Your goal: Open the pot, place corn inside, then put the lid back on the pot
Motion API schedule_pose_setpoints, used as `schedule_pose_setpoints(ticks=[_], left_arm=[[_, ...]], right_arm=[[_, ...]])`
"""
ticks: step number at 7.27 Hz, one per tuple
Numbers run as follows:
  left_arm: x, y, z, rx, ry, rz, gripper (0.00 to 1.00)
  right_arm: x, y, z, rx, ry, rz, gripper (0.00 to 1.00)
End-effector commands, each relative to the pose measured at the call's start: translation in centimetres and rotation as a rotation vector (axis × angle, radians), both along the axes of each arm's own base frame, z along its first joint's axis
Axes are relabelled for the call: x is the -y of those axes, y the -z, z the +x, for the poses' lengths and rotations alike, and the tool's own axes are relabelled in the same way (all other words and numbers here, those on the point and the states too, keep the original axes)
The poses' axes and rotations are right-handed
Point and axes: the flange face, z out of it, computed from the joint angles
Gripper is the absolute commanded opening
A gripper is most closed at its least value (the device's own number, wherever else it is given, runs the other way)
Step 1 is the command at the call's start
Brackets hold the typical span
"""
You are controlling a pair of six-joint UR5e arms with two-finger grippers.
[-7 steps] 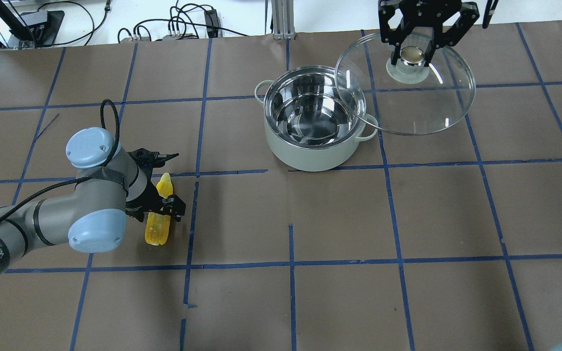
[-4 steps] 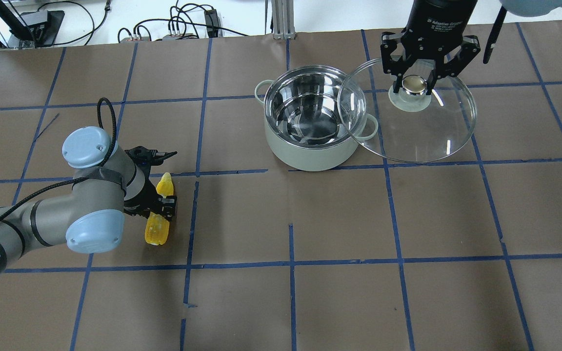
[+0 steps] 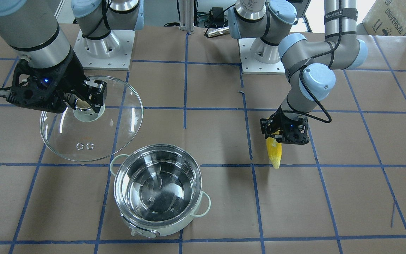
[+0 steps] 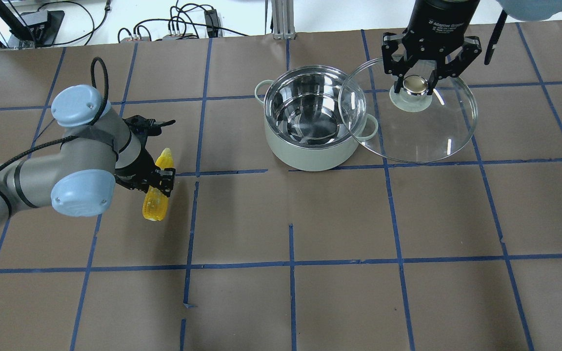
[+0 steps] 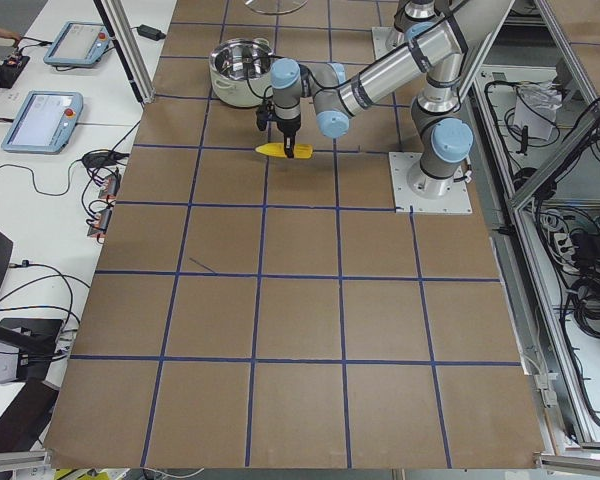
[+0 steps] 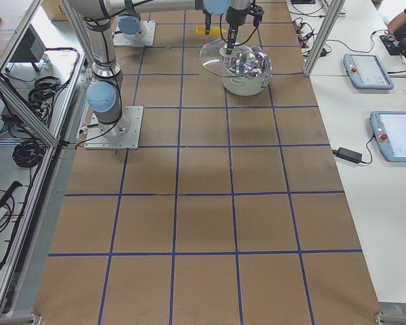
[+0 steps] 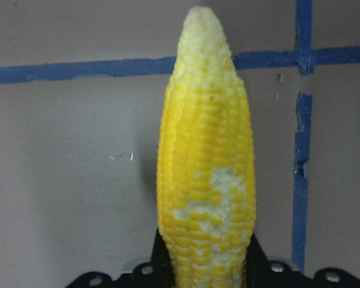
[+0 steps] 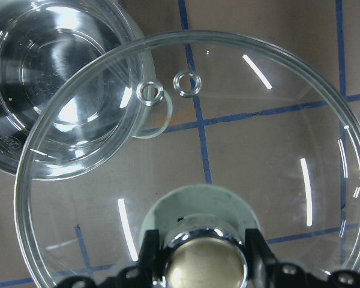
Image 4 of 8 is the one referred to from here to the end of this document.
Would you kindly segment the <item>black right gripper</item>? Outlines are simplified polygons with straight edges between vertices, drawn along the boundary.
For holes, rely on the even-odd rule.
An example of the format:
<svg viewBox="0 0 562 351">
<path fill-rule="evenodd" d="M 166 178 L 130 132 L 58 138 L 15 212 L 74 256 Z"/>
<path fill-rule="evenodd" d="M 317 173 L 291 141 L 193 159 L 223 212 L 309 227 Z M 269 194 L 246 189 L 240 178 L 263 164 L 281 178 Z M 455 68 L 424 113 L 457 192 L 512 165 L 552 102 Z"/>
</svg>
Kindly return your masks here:
<svg viewBox="0 0 562 351">
<path fill-rule="evenodd" d="M 438 82 L 457 78 L 482 53 L 478 37 L 465 32 L 477 10 L 478 0 L 417 0 L 401 34 L 384 33 L 384 73 L 396 78 L 393 92 L 399 94 L 404 77 L 419 60 L 434 61 L 428 80 L 431 96 Z"/>
</svg>

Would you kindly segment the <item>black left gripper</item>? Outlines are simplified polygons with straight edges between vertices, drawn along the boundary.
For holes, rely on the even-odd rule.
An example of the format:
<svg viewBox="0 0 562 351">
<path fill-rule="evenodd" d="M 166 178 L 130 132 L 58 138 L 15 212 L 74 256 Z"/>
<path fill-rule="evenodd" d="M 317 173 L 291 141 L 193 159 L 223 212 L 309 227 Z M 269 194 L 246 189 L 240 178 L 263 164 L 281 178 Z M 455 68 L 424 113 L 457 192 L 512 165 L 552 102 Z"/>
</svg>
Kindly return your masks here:
<svg viewBox="0 0 562 351">
<path fill-rule="evenodd" d="M 160 136 L 163 128 L 176 124 L 176 120 L 158 121 L 134 115 L 125 118 L 123 122 L 130 132 L 125 144 L 119 149 L 115 164 L 116 184 L 144 193 L 155 190 L 170 198 L 174 189 L 176 169 L 158 168 L 139 138 Z"/>
</svg>

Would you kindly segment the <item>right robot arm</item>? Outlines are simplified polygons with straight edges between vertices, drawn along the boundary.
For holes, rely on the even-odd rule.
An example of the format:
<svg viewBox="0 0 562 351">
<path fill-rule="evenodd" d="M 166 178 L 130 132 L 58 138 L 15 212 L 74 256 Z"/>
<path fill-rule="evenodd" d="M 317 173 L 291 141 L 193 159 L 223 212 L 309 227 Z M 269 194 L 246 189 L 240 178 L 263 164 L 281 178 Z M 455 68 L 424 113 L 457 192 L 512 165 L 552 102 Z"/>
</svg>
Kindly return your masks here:
<svg viewBox="0 0 562 351">
<path fill-rule="evenodd" d="M 477 0 L 417 0 L 403 33 L 383 34 L 383 70 L 395 78 L 394 93 L 400 93 L 408 71 L 421 60 L 435 63 L 427 78 L 428 94 L 440 80 L 459 77 L 474 62 L 482 45 L 477 36 L 465 33 L 478 4 Z M 507 17 L 541 21 L 562 13 L 562 0 L 501 0 L 499 5 L 502 11 L 491 34 L 485 64 L 493 57 Z"/>
</svg>

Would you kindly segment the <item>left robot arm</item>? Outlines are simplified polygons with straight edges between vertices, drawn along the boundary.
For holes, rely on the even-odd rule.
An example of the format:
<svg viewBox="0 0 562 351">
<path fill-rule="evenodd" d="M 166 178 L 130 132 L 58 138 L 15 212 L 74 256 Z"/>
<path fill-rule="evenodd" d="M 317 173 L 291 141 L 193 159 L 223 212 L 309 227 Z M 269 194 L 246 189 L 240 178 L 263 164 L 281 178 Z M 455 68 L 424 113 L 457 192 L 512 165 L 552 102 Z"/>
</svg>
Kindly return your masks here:
<svg viewBox="0 0 562 351">
<path fill-rule="evenodd" d="M 120 118 L 98 89 L 86 84 L 60 92 L 51 113 L 65 133 L 45 147 L 59 146 L 58 153 L 0 163 L 0 225 L 20 211 L 47 206 L 69 217 L 100 215 L 118 185 L 170 197 L 174 164 L 166 153 L 154 160 L 145 146 L 173 120 Z"/>
</svg>

